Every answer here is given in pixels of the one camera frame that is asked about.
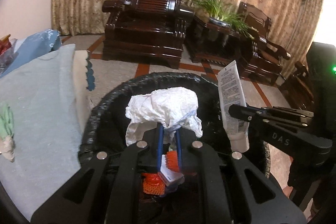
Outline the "orange foam net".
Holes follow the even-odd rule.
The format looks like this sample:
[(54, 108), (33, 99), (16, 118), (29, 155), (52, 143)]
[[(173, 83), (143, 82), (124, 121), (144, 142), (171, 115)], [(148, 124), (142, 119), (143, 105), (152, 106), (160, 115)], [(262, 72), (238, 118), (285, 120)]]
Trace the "orange foam net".
[(185, 181), (184, 175), (180, 173), (177, 151), (162, 155), (158, 173), (142, 173), (141, 176), (143, 192), (154, 196), (163, 196), (174, 191)]

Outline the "white paper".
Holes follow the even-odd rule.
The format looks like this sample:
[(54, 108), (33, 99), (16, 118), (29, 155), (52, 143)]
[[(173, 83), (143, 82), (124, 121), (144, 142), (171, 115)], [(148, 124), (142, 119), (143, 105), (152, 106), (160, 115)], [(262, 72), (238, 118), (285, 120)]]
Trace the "white paper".
[(125, 109), (125, 116), (130, 120), (125, 134), (126, 145), (142, 140), (147, 130), (159, 124), (163, 126), (165, 144), (174, 143), (175, 132), (181, 127), (193, 131), (197, 138), (202, 137), (198, 106), (196, 92), (184, 87), (158, 89), (149, 94), (132, 96)]

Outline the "black lined trash bin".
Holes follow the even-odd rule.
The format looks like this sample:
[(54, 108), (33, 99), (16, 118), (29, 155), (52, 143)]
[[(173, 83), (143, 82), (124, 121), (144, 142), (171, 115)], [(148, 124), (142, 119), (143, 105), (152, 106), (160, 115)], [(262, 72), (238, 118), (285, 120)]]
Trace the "black lined trash bin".
[[(221, 156), (230, 153), (230, 142), (224, 131), (217, 84), (193, 73), (151, 73), (131, 79), (106, 94), (93, 108), (84, 129), (78, 152), (80, 165), (93, 155), (105, 151), (114, 157), (126, 148), (125, 134), (130, 120), (125, 109), (132, 96), (149, 94), (158, 89), (184, 87), (194, 91), (198, 98), (197, 116), (202, 121), (201, 141), (209, 144)], [(142, 194), (139, 201), (138, 223), (197, 223), (195, 210), (183, 202), (192, 197), (192, 184), (186, 181), (175, 192), (165, 197)]]

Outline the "dark wooden side table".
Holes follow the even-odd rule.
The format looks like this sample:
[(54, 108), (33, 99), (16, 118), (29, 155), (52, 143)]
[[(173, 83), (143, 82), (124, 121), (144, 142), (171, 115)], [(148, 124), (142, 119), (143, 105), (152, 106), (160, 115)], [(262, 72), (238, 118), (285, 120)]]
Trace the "dark wooden side table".
[(222, 27), (209, 22), (207, 18), (194, 16), (187, 28), (185, 46), (191, 61), (208, 61), (226, 66), (239, 58), (240, 47), (248, 41), (230, 27)]

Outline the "green potted plant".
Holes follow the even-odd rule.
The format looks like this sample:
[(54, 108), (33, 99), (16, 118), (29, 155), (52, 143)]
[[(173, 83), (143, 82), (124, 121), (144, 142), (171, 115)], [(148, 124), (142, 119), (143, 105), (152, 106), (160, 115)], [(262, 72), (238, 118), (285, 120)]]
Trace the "green potted plant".
[(232, 11), (232, 4), (224, 0), (183, 0), (195, 9), (195, 14), (200, 19), (217, 24), (220, 27), (230, 27), (234, 32), (254, 39), (251, 35), (253, 28), (243, 21), (243, 16)]

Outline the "light blue table cloth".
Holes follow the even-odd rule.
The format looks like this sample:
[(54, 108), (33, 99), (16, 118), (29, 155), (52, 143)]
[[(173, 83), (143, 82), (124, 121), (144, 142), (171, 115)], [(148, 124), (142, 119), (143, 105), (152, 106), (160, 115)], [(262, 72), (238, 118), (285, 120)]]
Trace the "light blue table cloth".
[(26, 220), (80, 168), (87, 64), (88, 52), (68, 44), (1, 79), (1, 105), (14, 114), (14, 159), (1, 159), (1, 183)]

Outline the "blue plastic bag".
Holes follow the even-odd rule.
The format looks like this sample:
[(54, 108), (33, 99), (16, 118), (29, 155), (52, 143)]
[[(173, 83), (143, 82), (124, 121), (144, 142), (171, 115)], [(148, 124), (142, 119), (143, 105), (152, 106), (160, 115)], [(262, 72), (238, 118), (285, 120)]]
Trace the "blue plastic bag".
[(58, 50), (61, 45), (59, 32), (52, 29), (46, 29), (25, 39), (16, 40), (15, 59), (1, 74), (1, 77), (42, 55)]

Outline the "red fruit bag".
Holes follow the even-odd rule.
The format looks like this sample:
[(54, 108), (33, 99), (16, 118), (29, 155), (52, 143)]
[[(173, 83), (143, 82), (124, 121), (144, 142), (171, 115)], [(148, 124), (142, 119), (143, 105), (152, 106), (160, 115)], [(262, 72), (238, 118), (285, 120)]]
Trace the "red fruit bag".
[(15, 43), (10, 41), (11, 34), (1, 38), (0, 73), (2, 74), (15, 59)]

